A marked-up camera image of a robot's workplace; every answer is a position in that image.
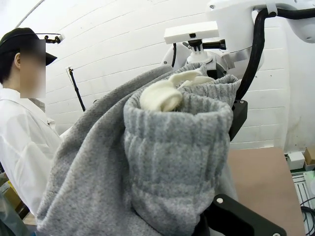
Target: white lab coat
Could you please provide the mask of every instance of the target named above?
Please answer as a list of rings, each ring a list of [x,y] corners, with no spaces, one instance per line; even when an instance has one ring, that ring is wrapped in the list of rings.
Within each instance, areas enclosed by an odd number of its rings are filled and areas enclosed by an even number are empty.
[[[54,121],[39,107],[15,90],[0,89],[0,162],[34,215],[61,141]]]

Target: ear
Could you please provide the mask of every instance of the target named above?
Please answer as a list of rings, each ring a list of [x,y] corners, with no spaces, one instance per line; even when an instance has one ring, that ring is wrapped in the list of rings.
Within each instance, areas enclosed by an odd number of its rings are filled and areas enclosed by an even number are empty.
[[[18,69],[21,69],[21,53],[17,53],[14,57],[14,64]]]

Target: metal bolt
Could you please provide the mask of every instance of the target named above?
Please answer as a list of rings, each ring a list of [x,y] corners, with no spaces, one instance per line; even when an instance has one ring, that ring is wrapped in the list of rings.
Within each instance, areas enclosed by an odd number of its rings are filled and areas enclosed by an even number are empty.
[[[223,203],[223,199],[222,198],[218,198],[217,199],[217,203],[219,203],[219,204]]]

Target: wooden table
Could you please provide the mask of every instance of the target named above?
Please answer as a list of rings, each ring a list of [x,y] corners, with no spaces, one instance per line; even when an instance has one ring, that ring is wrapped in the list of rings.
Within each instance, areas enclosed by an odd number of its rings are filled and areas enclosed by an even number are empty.
[[[287,236],[305,235],[299,200],[282,149],[232,150],[228,162],[241,204],[284,228]]]

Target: white cloth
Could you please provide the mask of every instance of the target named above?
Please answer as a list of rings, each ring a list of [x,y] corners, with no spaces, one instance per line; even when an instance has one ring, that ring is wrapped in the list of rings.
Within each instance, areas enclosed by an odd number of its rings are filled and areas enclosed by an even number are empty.
[[[0,89],[0,162],[34,215],[61,141],[55,122],[39,107],[15,90]]]
[[[179,88],[213,82],[214,79],[202,76],[199,69],[173,74],[168,80],[157,81],[143,90],[140,96],[140,107],[155,112],[170,112],[178,107],[183,99]]]

